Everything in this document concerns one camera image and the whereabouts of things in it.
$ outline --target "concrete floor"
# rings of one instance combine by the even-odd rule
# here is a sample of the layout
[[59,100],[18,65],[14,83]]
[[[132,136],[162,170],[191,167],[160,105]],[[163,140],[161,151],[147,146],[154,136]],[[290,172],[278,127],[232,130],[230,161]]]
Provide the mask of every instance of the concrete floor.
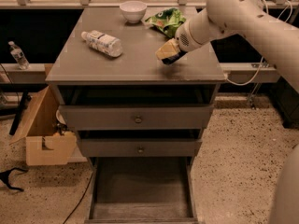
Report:
[[[298,144],[299,129],[284,129],[279,113],[266,96],[256,110],[245,96],[219,96],[192,168],[193,192],[199,220],[206,224],[264,224],[286,157]],[[24,141],[9,144],[12,119],[0,121],[0,170],[26,167]],[[0,182],[1,223],[64,223],[77,205],[91,177],[89,164],[29,167]],[[89,195],[85,195],[67,224],[83,223]]]

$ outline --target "white bowl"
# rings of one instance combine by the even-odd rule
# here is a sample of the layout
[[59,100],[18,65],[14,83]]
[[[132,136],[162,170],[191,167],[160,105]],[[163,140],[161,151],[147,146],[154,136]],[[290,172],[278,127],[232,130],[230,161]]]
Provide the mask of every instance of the white bowl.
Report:
[[130,23],[138,23],[146,14],[147,5],[140,1],[128,1],[120,4],[121,14]]

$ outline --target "drawer knob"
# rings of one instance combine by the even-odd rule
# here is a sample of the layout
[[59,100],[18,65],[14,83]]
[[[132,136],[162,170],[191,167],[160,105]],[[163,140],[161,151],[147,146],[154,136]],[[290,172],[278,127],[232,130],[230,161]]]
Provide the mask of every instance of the drawer knob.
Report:
[[141,123],[142,122],[142,117],[141,116],[136,116],[135,117],[135,123]]
[[143,147],[139,147],[138,148],[138,153],[144,153],[144,148]]

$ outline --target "countertop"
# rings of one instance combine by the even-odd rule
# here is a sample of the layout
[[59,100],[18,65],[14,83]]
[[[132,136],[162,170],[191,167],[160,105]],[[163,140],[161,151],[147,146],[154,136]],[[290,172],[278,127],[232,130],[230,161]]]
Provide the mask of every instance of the countertop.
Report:
[[[225,80],[210,43],[189,52],[171,65],[156,56],[168,38],[144,20],[169,7],[148,7],[138,24],[128,23],[118,7],[87,7],[64,45],[46,82],[49,84],[105,84],[124,82],[221,83]],[[194,7],[179,7],[188,19]],[[83,31],[97,30],[121,40],[123,54],[110,58],[89,48],[81,38]]]

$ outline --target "plastic bottle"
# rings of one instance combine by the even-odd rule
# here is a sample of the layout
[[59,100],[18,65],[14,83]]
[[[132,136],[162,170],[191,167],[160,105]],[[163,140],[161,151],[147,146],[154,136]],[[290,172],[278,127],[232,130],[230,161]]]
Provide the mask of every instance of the plastic bottle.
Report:
[[104,52],[111,57],[118,57],[122,54],[121,41],[116,37],[94,30],[89,33],[82,32],[81,36],[90,48]]
[[26,70],[29,67],[29,63],[22,52],[21,48],[16,45],[13,41],[9,41],[8,44],[10,45],[10,54],[19,64],[21,70]]

